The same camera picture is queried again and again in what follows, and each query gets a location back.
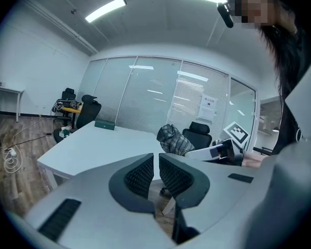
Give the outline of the bundle of black gear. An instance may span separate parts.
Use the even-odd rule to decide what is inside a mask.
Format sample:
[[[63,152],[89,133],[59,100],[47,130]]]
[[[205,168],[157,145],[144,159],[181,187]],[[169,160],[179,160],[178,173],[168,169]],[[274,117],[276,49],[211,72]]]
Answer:
[[[59,110],[62,110],[62,108],[67,107],[67,108],[72,108],[72,109],[79,109],[82,103],[74,100],[74,99],[58,99],[53,107],[52,107],[52,112],[57,112]]]

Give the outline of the green box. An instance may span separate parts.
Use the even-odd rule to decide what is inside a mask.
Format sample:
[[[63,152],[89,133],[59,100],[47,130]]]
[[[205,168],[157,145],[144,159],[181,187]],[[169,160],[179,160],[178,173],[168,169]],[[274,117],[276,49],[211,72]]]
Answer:
[[[115,129],[115,123],[114,122],[101,120],[101,119],[96,119],[94,126],[97,128],[102,128],[102,129],[106,129],[106,130],[114,130]]]

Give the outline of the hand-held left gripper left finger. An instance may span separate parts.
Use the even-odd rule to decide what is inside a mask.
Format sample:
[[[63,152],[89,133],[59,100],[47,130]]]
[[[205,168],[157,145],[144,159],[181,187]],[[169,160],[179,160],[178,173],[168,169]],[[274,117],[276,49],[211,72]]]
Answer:
[[[153,154],[81,172],[42,198],[25,221],[67,249],[173,249],[149,201]]]

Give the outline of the person's black shirt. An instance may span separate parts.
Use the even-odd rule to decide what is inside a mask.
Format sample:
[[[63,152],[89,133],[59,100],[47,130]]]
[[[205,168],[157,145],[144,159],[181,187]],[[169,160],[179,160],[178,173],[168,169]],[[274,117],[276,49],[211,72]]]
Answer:
[[[273,154],[278,154],[287,145],[298,141],[296,134],[299,126],[285,103],[285,99],[294,90],[311,65],[311,35],[302,27],[292,34],[280,26],[265,30],[268,44],[275,57],[275,70],[279,80],[279,95],[282,105],[282,117],[279,135]]]

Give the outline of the white table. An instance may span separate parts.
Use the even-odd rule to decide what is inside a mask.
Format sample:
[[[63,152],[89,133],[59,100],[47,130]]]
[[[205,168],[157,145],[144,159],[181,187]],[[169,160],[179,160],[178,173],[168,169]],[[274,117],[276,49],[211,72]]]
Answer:
[[[159,183],[159,154],[163,152],[153,133],[122,127],[106,130],[94,122],[56,144],[37,161],[45,168],[53,191],[25,215],[25,220],[39,225],[65,200],[79,200],[79,218],[150,219],[155,214],[126,210],[112,198],[108,182],[120,168],[148,153],[154,155],[153,184]]]

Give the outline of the yellow table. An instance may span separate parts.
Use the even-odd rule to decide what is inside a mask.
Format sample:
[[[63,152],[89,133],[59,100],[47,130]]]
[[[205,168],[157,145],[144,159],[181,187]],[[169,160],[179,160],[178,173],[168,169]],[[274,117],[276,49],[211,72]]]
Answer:
[[[64,125],[67,126],[70,121],[72,129],[75,128],[76,115],[81,113],[80,109],[73,109],[69,107],[62,107],[63,116],[61,117],[64,121]]]

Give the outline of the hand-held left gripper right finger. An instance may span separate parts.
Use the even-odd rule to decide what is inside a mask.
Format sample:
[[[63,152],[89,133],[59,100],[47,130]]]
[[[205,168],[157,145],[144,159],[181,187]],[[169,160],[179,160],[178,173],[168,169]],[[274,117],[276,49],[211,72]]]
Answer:
[[[174,154],[159,155],[160,178],[175,200],[173,232],[199,234],[234,206],[256,169],[215,164]]]

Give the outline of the small white desk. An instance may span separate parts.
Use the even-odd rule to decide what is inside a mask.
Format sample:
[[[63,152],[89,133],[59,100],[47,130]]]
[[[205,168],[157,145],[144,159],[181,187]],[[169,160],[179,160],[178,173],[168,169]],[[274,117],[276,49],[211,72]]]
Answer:
[[[21,97],[23,95],[24,89],[16,89],[5,86],[0,86],[0,113],[1,113],[1,92],[14,93],[17,95],[16,99],[16,122],[19,122],[19,117],[21,116],[20,108],[21,108]]]

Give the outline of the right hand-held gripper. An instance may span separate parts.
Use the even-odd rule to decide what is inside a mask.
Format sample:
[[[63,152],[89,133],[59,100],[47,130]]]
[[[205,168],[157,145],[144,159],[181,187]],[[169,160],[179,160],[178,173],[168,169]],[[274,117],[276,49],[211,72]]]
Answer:
[[[244,147],[249,133],[235,121],[223,129],[217,145],[189,151],[185,157],[200,161],[217,161],[219,164],[242,165]]]

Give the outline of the paper notice on glass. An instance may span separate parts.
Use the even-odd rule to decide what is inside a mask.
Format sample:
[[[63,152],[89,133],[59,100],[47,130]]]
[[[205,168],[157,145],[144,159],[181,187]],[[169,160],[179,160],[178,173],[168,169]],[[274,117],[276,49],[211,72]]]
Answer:
[[[213,122],[217,110],[217,102],[217,98],[202,94],[197,118],[208,122]]]

